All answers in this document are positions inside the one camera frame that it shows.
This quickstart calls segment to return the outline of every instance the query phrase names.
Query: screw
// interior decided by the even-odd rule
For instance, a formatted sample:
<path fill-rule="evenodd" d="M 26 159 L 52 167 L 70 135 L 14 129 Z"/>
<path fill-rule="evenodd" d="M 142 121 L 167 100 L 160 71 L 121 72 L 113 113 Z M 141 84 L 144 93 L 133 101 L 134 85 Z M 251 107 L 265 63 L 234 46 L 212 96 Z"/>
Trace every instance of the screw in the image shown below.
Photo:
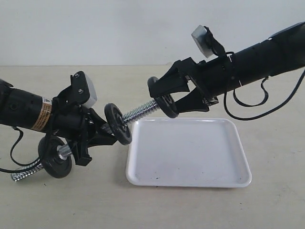
<path fill-rule="evenodd" d="M 57 152 L 58 152 L 58 156 L 60 157 L 60 159 L 62 160 L 66 160 L 71 154 L 71 150 L 70 150 L 70 147 L 68 144 L 65 144 L 63 146 L 58 146 L 57 147 Z M 22 167 L 20 169 L 26 169 L 26 168 L 29 168 L 29 167 L 32 167 L 34 164 L 31 164 L 29 166 L 26 166 L 26 167 Z M 21 173 L 12 173 L 10 175 L 11 179 L 15 182 L 17 181 L 20 181 L 34 173 L 37 173 L 38 171 L 41 171 L 43 170 L 43 166 L 41 163 L 39 163 L 36 167 L 26 171 L 26 172 L 21 172 Z"/>
<path fill-rule="evenodd" d="M 151 100 L 148 103 L 145 103 L 138 108 L 123 114 L 122 120 L 123 124 L 127 126 L 128 124 L 131 124 L 133 122 L 138 121 L 141 118 L 144 118 L 145 116 L 159 110 L 160 107 L 157 104 L 155 100 Z M 102 126 L 102 129 L 105 130 L 107 133 L 112 134 L 111 129 L 109 128 L 108 123 L 104 124 Z"/>

